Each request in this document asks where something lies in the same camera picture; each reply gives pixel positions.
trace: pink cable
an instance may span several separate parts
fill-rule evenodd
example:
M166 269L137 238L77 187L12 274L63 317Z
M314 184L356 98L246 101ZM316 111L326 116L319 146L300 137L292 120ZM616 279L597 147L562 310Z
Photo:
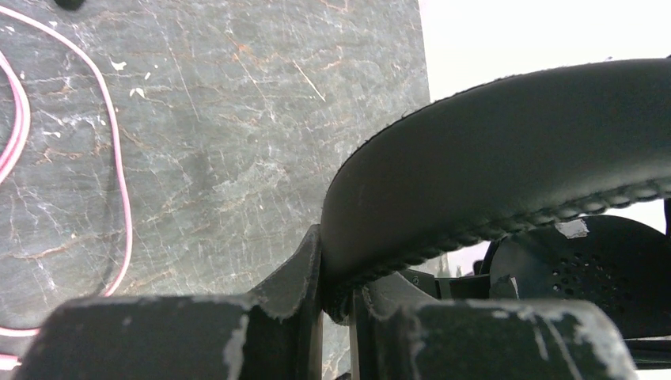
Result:
M131 218L131 201L128 196L128 189L126 186L126 179L123 175L123 163L121 161L121 142L119 140L119 125L116 122L116 113L114 110L114 105L112 104L112 97L110 97L107 84L105 84L103 74L98 70L98 67L95 63L89 58L86 53L77 45L73 44L65 36L56 32L55 30L47 27L44 24L39 23L38 21L33 20L30 17L26 17L23 14L15 12L11 9L8 9L4 6L0 6L0 13L3 13L7 16L15 18L25 24L34 26L39 30L47 33L49 36L56 38L61 43L65 44L67 47L72 49L77 55L79 55L84 62L91 68L93 74L95 75L98 84L100 85L100 90L103 94L104 102L107 105L107 111L109 114L110 128L112 129L112 145L114 146L114 161L116 164L116 177L119 181L119 190L121 192L121 201L123 205L123 216L126 225L126 251L123 256L123 263L119 269L119 273L114 278L114 281L108 286L108 288L102 293L102 296L109 297L114 294L116 289L121 284L123 277L126 275L128 266L131 263L131 252L133 249L133 221ZM12 170L14 165L17 163L21 152L25 146L26 139L28 138L28 130L30 128L30 106L28 104L28 97L25 94L23 85L16 73L12 70L9 62L5 56L0 52L0 67L7 73L7 78L12 87L12 92L14 100L16 102L16 117L14 120L14 129L12 135L9 137L9 143L7 147L2 152L0 156L0 184L5 180L9 172ZM35 336L40 331L39 328L34 329L8 329L0 327L0 335L2 336L11 336L11 337L23 337L23 336ZM20 360L16 356L12 355L2 355L0 354L0 371L9 371L15 366L21 365Z

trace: stitched seam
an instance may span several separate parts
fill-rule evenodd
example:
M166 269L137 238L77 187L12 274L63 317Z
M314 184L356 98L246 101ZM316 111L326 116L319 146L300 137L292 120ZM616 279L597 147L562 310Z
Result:
M650 191L653 193L644 196L633 194L634 192ZM456 232L449 237L440 234L434 235L433 237L427 238L427 241L425 241L426 243L421 244L414 249L408 249L401 257L393 257L382 262L375 268L363 272L338 286L331 293L332 296L328 297L330 299L324 304L325 311L336 323L344 323L347 320L347 304L345 301L352 290L364 283L379 279L394 271L406 268L411 264L416 264L419 259L422 261L428 260L445 251L454 251L464 246L475 245L483 240L496 240L503 238L507 234L522 232L524 230L547 226L557 222L565 222L575 219L580 214L600 214L609 208L626 207L633 203L656 200L668 195L671 195L671 177L647 180L638 184L624 185L603 192L590 194L582 198L573 199L559 206L544 207L531 213L513 215L508 218L487 222L468 230ZM622 198L622 200L619 202L608 200L608 198L616 196ZM586 203L596 203L599 208L586 208ZM560 215L567 211L571 214L564 216ZM511 222L514 225L519 226L519 228L508 228L510 227Z

